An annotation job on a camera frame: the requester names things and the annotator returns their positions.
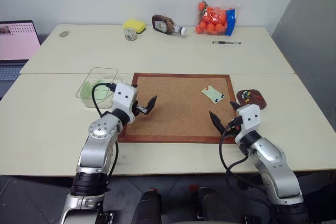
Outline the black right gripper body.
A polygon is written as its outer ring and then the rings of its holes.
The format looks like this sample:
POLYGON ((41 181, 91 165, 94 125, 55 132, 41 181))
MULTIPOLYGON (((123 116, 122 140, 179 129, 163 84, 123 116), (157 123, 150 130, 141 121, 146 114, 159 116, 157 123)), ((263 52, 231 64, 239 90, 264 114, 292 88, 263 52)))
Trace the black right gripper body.
POLYGON ((237 136, 241 132, 242 117, 238 116, 232 119, 226 126, 225 136, 237 136))

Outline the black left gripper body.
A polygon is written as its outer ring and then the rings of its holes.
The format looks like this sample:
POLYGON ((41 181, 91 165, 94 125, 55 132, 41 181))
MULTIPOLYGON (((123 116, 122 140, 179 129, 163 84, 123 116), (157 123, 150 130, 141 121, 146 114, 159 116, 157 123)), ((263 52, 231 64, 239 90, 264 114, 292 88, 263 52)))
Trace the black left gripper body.
POLYGON ((135 102, 133 103, 132 106, 132 113, 134 114, 134 116, 138 116, 140 113, 142 114, 146 114, 147 113, 147 108, 140 106, 139 102, 137 100, 135 100, 135 102))

